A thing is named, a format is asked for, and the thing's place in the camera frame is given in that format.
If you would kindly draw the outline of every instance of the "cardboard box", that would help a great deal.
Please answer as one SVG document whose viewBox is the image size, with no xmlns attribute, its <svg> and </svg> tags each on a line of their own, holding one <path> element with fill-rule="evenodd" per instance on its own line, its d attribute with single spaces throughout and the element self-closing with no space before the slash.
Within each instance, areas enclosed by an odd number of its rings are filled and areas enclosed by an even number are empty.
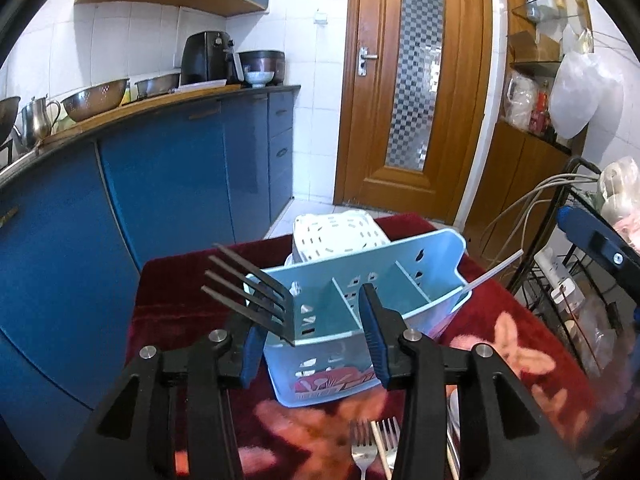
<svg viewBox="0 0 640 480">
<path fill-rule="evenodd" d="M 531 61 L 560 61 L 560 43 L 545 34 L 540 34 L 540 42 L 526 31 L 511 34 L 509 47 L 516 63 Z"/>
</svg>

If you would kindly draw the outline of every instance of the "black air fryer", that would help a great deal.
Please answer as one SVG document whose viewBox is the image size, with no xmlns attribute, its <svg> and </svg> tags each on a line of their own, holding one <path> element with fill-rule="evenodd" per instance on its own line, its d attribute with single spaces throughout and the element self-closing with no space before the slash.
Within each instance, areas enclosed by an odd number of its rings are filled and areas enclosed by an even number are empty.
<svg viewBox="0 0 640 480">
<path fill-rule="evenodd" d="M 234 42 L 226 32 L 206 30 L 187 38 L 182 53 L 180 85 L 226 79 L 226 84 L 244 81 Z"/>
</svg>

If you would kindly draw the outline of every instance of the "checkered glass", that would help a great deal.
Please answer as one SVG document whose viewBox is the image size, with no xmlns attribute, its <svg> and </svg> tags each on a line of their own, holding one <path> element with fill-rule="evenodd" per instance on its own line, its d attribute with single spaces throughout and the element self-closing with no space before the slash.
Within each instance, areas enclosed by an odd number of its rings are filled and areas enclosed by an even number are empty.
<svg viewBox="0 0 640 480">
<path fill-rule="evenodd" d="M 440 78 L 444 0 L 402 0 L 387 166 L 422 171 Z"/>
</svg>

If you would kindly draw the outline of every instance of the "white bowl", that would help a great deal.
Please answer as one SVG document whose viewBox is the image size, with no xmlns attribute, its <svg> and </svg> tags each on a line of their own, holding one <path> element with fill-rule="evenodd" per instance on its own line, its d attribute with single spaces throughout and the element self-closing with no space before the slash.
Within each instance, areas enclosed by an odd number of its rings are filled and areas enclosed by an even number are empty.
<svg viewBox="0 0 640 480">
<path fill-rule="evenodd" d="M 263 88 L 273 79 L 275 72 L 245 72 L 244 80 L 253 88 Z"/>
</svg>

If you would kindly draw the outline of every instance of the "blue plastic basket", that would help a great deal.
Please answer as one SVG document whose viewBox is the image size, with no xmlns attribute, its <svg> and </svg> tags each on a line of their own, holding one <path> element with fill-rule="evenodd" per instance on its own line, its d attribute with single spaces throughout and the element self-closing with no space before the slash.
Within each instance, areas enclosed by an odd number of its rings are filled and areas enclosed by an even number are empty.
<svg viewBox="0 0 640 480">
<path fill-rule="evenodd" d="M 382 305 L 427 333 L 457 310 L 466 281 L 456 267 L 465 239 L 452 229 L 334 258 L 265 270 L 294 295 L 296 346 L 269 334 L 264 356 L 278 401 L 288 408 L 340 399 L 380 382 L 358 313 L 362 283 Z"/>
</svg>

